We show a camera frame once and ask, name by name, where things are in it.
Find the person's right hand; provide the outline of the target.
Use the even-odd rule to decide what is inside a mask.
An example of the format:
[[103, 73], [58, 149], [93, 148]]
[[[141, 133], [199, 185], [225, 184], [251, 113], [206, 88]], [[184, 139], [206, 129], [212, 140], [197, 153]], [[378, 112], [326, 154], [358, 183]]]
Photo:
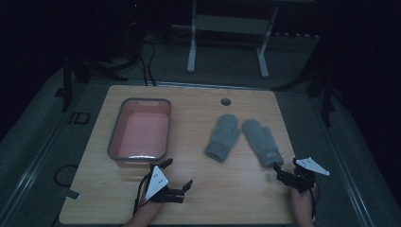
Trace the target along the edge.
[[296, 188], [289, 189], [290, 207], [296, 219], [312, 219], [314, 217], [314, 200], [317, 185], [310, 190], [299, 192]]

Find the plain grey mitten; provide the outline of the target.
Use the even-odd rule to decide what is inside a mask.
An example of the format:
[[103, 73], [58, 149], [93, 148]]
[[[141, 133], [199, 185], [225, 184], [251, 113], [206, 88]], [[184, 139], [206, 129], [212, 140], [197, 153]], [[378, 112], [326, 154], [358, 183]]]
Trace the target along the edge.
[[204, 153], [219, 163], [223, 163], [240, 134], [237, 118], [232, 114], [222, 115], [218, 119]]

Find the person's left hand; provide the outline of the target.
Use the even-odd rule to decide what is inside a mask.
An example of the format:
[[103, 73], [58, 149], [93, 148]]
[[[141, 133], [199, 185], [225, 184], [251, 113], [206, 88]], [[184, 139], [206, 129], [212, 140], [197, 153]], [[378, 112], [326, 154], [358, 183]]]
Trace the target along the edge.
[[162, 207], [164, 206], [160, 202], [149, 201], [146, 199], [146, 192], [147, 190], [144, 189], [141, 195], [141, 199], [139, 201], [139, 208], [137, 209], [135, 215], [142, 219], [154, 219], [161, 211]]

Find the pink basin with grey rim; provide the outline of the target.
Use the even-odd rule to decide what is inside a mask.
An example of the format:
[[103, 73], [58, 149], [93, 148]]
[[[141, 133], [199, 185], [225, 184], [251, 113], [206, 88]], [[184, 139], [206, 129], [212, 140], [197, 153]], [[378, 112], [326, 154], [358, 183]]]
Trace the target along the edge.
[[113, 126], [108, 156], [121, 167], [144, 166], [165, 158], [172, 105], [165, 98], [125, 99]]

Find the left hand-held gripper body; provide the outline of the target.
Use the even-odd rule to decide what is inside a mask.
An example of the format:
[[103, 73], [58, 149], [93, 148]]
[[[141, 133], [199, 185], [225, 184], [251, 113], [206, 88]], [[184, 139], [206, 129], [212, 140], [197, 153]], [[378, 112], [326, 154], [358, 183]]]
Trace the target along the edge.
[[183, 203], [184, 191], [182, 189], [171, 189], [168, 184], [169, 180], [162, 169], [155, 166], [150, 173], [145, 198], [153, 202]]

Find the white metal stand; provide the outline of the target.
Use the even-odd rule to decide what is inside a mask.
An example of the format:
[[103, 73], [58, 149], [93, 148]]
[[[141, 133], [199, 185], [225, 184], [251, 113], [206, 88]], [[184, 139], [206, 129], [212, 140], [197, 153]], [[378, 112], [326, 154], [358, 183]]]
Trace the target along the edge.
[[197, 32], [198, 31], [214, 31], [233, 34], [260, 35], [264, 38], [262, 44], [256, 49], [256, 57], [262, 79], [270, 76], [265, 52], [272, 34], [279, 7], [274, 6], [269, 13], [268, 19], [240, 18], [220, 15], [208, 15], [198, 13], [198, 3], [200, 0], [191, 0], [191, 26], [190, 29], [190, 45], [187, 59], [186, 72], [191, 74], [196, 68], [197, 57]]

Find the black tripod stand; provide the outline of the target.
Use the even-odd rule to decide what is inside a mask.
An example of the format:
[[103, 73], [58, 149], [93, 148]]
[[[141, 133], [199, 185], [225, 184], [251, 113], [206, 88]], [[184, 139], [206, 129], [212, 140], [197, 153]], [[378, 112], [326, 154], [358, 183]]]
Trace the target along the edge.
[[100, 74], [113, 79], [113, 80], [120, 80], [120, 81], [127, 81], [122, 77], [119, 77], [115, 74], [111, 69], [102, 66], [97, 61], [78, 53], [76, 55], [69, 55], [66, 57], [63, 63], [62, 68], [62, 87], [59, 88], [55, 96], [61, 97], [63, 99], [63, 105], [61, 111], [65, 113], [71, 102], [72, 102], [72, 74], [75, 74], [77, 80], [83, 83], [87, 83], [90, 79], [89, 75], [86, 75], [83, 72], [83, 68], [89, 65], [90, 67], [97, 70]]
[[331, 102], [332, 97], [332, 36], [324, 33], [320, 36], [299, 77], [278, 87], [272, 91], [284, 92], [307, 80], [311, 80], [306, 89], [308, 97], [323, 95], [321, 118], [326, 127], [330, 126], [329, 115], [335, 110]]

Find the grey mitten with label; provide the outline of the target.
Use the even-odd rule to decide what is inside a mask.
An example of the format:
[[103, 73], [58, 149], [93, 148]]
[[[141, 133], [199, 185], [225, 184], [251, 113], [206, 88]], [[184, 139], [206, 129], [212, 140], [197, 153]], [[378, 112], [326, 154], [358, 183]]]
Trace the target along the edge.
[[255, 119], [249, 119], [242, 124], [242, 131], [262, 167], [269, 168], [274, 164], [282, 165], [284, 163], [268, 127], [263, 127]]

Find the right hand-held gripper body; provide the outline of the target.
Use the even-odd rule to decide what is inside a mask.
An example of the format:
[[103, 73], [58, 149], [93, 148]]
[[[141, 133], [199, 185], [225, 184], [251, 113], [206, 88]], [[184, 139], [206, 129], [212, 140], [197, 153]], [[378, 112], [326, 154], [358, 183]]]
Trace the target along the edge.
[[315, 174], [319, 173], [329, 176], [330, 172], [315, 162], [311, 157], [298, 159], [298, 166], [295, 166], [292, 173], [282, 172], [276, 173], [276, 179], [286, 186], [294, 187], [299, 192], [311, 189], [315, 184]]

